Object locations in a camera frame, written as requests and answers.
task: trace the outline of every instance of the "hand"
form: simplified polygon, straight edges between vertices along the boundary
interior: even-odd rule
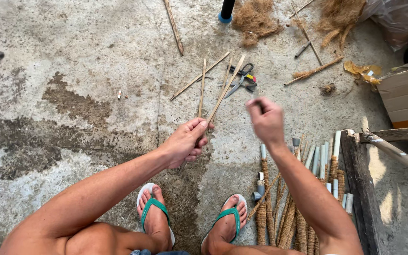
[[[168,168],[176,168],[184,160],[195,161],[201,155],[202,147],[208,140],[204,136],[207,128],[214,128],[203,118],[195,118],[180,125],[176,131],[162,144],[159,149],[171,155]]]
[[[283,109],[265,97],[246,102],[254,132],[268,148],[282,148],[284,142]]]

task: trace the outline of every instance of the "flip-flop strap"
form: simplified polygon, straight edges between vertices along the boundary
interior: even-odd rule
[[[166,214],[166,218],[168,219],[168,226],[170,225],[170,216],[168,215],[168,211],[166,210],[166,206],[164,206],[162,203],[160,203],[158,200],[156,200],[155,198],[150,198],[143,210],[143,213],[141,214],[141,226],[143,226],[143,230],[145,232],[144,229],[144,220],[146,219],[147,216],[147,212],[149,211],[149,208],[151,205],[157,206],[158,208],[160,208],[160,210],[162,210],[165,214]]]
[[[240,232],[240,216],[238,215],[238,211],[237,211],[236,208],[226,209],[223,212],[221,212],[218,215],[217,220],[215,220],[215,222],[213,223],[212,228],[215,225],[215,223],[217,223],[217,221],[219,219],[221,219],[221,218],[223,218],[223,217],[225,217],[227,215],[230,215],[230,214],[234,214],[234,217],[235,217],[235,237],[230,241],[230,243],[232,243],[237,238],[238,233]]]

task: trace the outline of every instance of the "person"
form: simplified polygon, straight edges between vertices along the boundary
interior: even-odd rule
[[[288,150],[283,111],[267,98],[246,103],[254,132],[265,143],[303,217],[314,228],[320,254],[362,254],[356,229],[326,188]],[[157,254],[172,250],[174,235],[161,188],[144,186],[137,211],[145,233],[95,222],[125,196],[166,168],[193,161],[208,142],[213,125],[196,118],[156,150],[111,167],[65,189],[19,223],[4,240],[0,254]],[[232,195],[201,244],[202,254],[299,254],[274,246],[236,246],[231,241],[247,223],[244,198]]]

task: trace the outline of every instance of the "green flip-flop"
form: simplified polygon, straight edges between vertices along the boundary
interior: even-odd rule
[[[233,195],[230,195],[230,197],[224,202],[224,204],[221,206],[221,208],[223,208],[223,206],[226,205],[226,203],[228,203],[229,199],[230,199],[231,197],[233,197],[234,195],[238,195],[238,202],[237,202],[237,204],[235,205],[235,207],[234,207],[234,208],[229,208],[229,209],[224,210],[223,212],[220,212],[220,214],[218,214],[218,216],[217,216],[217,219],[213,222],[212,227],[210,228],[210,230],[212,230],[213,226],[215,225],[215,223],[217,223],[217,221],[218,221],[219,219],[221,219],[221,218],[223,218],[223,217],[225,217],[225,216],[227,216],[227,215],[234,214],[234,217],[235,217],[235,237],[230,241],[230,243],[234,242],[234,240],[237,238],[237,236],[238,236],[238,234],[239,234],[239,232],[240,232],[240,216],[238,215],[238,211],[237,211],[237,208],[236,208],[236,207],[237,207],[241,202],[244,202],[244,203],[245,203],[245,209],[246,209],[246,211],[248,212],[247,200],[246,200],[241,194],[233,194]],[[205,239],[207,238],[207,236],[208,236],[210,230],[207,231],[207,234],[206,234],[205,237],[203,238],[203,240],[202,240],[202,242],[201,242],[201,246],[203,245]]]
[[[141,226],[142,226],[144,232],[145,232],[145,230],[144,230],[144,221],[146,219],[147,212],[149,211],[149,208],[150,208],[151,205],[157,206],[158,208],[160,208],[160,210],[162,210],[165,213],[166,218],[168,219],[168,226],[170,226],[170,216],[168,215],[168,211],[166,210],[166,206],[164,206],[158,200],[153,198],[152,187],[154,185],[155,185],[155,183],[147,183],[146,185],[144,185],[141,188],[140,192],[138,193],[138,198],[136,199],[136,207],[138,208],[138,206],[140,205],[141,195],[143,194],[144,190],[148,190],[149,193],[151,194],[150,199],[146,202],[146,205],[144,206],[143,212],[141,213]],[[172,241],[173,246],[174,246],[175,237],[174,237],[173,230],[171,229],[171,226],[170,226],[170,233],[171,233],[171,241]]]

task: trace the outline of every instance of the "yellow plastic wrapper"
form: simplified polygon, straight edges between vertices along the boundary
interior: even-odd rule
[[[350,73],[355,79],[363,79],[371,85],[380,84],[380,79],[374,78],[371,75],[368,75],[369,71],[372,71],[373,74],[380,75],[382,73],[382,67],[377,65],[355,65],[354,62],[348,60],[344,62],[344,69]]]

